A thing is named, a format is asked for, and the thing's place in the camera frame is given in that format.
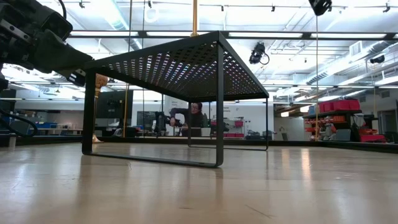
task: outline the black cable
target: black cable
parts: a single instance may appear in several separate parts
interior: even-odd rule
[[[0,109],[0,113],[3,114],[4,116],[8,116],[10,118],[15,118],[18,119],[20,121],[23,121],[25,123],[30,124],[33,127],[33,133],[32,134],[22,134],[19,131],[15,130],[14,128],[12,128],[7,122],[5,122],[3,119],[0,119],[0,123],[5,126],[8,130],[10,130],[10,132],[17,134],[20,137],[24,137],[24,138],[28,138],[28,137],[33,137],[37,134],[37,127],[36,124],[34,124],[33,122],[29,121],[28,119],[25,118],[20,118],[18,116],[15,116],[13,114],[9,114],[7,112],[5,112],[4,110]]]
[[[264,53],[264,55],[267,56],[268,61],[267,61],[267,63],[262,63],[262,62],[260,61],[260,63],[261,63],[262,65],[268,65],[268,63],[269,63],[269,56],[268,56],[267,54],[265,54],[265,53]]]
[[[63,3],[62,0],[58,0],[58,1],[60,2],[61,6],[62,6],[63,18],[67,19],[67,9],[65,7],[65,4]]]

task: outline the dark hair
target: dark hair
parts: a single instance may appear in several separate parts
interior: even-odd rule
[[[201,107],[203,106],[202,103],[196,103],[198,105],[198,109],[201,110]]]

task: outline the glossy floor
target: glossy floor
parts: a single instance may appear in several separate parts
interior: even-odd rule
[[[225,150],[220,169],[201,169],[82,156],[80,147],[0,151],[0,223],[398,223],[395,154]],[[205,162],[214,151],[95,147]]]

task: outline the person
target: person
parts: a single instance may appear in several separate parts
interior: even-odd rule
[[[202,103],[192,103],[192,109],[189,111],[186,108],[172,108],[170,111],[170,126],[174,127],[175,124],[175,115],[182,114],[184,115],[185,124],[183,125],[183,129],[181,130],[182,136],[188,136],[188,119],[189,112],[191,112],[191,127],[193,128],[202,128],[203,126],[203,114],[201,112]],[[200,129],[192,129],[191,130],[192,137],[200,137],[201,130]]]

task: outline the perforated tabletop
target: perforated tabletop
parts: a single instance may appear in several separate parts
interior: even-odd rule
[[[224,100],[268,98],[218,31],[88,62],[85,70],[185,101],[215,101],[217,44],[224,50]]]

